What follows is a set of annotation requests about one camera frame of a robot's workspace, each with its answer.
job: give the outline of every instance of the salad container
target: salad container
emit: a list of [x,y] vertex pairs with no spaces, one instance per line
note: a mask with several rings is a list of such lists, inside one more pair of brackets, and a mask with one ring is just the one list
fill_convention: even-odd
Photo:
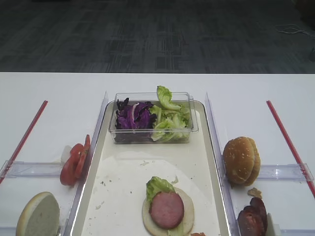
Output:
[[119,103],[125,99],[128,100],[130,112],[132,107],[137,106],[139,103],[150,103],[150,106],[155,105],[160,109],[160,114],[157,113],[157,119],[165,120],[173,118],[176,111],[163,108],[159,102],[158,95],[155,92],[146,93],[117,93],[115,96],[111,120],[109,123],[109,132],[116,144],[136,144],[136,143],[188,143],[191,132],[198,131],[198,123],[196,118],[196,111],[194,107],[193,97],[187,92],[173,92],[171,102],[178,104],[185,109],[186,125],[185,127],[166,127],[166,128],[136,128],[136,129],[118,129],[118,112]]

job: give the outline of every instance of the tomato slice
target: tomato slice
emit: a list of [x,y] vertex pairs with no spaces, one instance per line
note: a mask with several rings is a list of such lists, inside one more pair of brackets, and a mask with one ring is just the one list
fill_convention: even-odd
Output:
[[83,145],[82,144],[76,144],[73,146],[73,148],[70,151],[70,154],[74,154],[74,153],[80,153],[83,149]]
[[74,158],[71,157],[66,161],[60,173],[60,182],[62,185],[73,186],[76,183],[77,178],[74,175],[76,166]]
[[81,154],[80,154],[80,160],[78,162],[78,165],[75,169],[75,172],[74,172],[74,175],[76,178],[81,178],[81,175],[82,175],[82,170],[83,170],[83,166],[84,166],[84,163],[85,163],[85,159],[88,155],[88,152],[89,152],[89,149],[90,149],[90,136],[87,135],[86,138],[85,138],[85,144],[84,144],[84,147],[83,147],[83,150],[81,151]]

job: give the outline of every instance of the top bun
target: top bun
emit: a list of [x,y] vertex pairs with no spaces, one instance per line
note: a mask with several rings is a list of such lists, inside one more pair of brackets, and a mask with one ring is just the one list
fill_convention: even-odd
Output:
[[238,137],[227,142],[223,151],[226,175],[230,182],[250,186],[259,175],[260,157],[255,141]]

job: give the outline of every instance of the red stick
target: red stick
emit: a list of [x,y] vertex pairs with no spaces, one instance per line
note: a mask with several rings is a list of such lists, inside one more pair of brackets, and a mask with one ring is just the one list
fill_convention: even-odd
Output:
[[31,122],[31,124],[29,125],[27,131],[25,132],[24,136],[22,137],[21,141],[19,142],[18,146],[16,147],[14,153],[12,154],[7,166],[5,167],[5,170],[2,174],[2,177],[0,177],[0,183],[2,183],[2,181],[5,178],[5,175],[7,174],[7,172],[10,170],[14,160],[16,159],[17,155],[19,154],[19,152],[21,151],[26,139],[28,138],[28,136],[30,135],[31,131],[33,130],[36,122],[38,121],[40,115],[43,113],[46,105],[47,105],[48,101],[44,101],[43,104],[40,106],[38,112],[36,113],[36,116],[34,117],[33,121]]
[[[302,159],[300,158],[300,155],[298,154],[297,150],[295,149],[295,147],[293,145],[293,142],[291,141],[289,135],[287,134],[287,132],[286,132],[286,130],[284,128],[284,125],[282,124],[282,122],[281,122],[281,120],[280,120],[280,118],[279,118],[279,116],[278,116],[274,106],[272,105],[271,101],[267,101],[267,105],[268,105],[272,115],[274,116],[274,118],[275,118],[275,120],[276,120],[276,122],[277,122],[277,124],[278,124],[278,126],[279,126],[279,128],[280,128],[280,130],[281,130],[281,132],[282,132],[282,134],[283,134],[283,136],[285,138],[285,140],[286,140],[286,143],[288,144],[288,146],[289,146],[289,148],[290,148],[290,150],[291,150],[291,152],[292,152],[292,154],[293,154],[293,156],[295,158],[296,163],[297,164],[303,164]],[[302,168],[302,173],[305,176],[306,180],[310,179],[308,172],[304,168]],[[307,184],[308,184],[308,186],[309,186],[309,188],[310,188],[310,190],[311,190],[311,192],[312,192],[312,194],[313,194],[313,196],[315,198],[314,182],[308,180]]]

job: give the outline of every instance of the white tray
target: white tray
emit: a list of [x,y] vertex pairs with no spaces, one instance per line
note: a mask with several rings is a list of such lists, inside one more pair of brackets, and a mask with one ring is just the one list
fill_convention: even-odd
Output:
[[199,132],[187,144],[113,143],[108,125],[109,103],[72,235],[150,235],[142,223],[146,183],[152,176],[178,183],[193,200],[192,233],[228,235],[204,106],[194,102]]

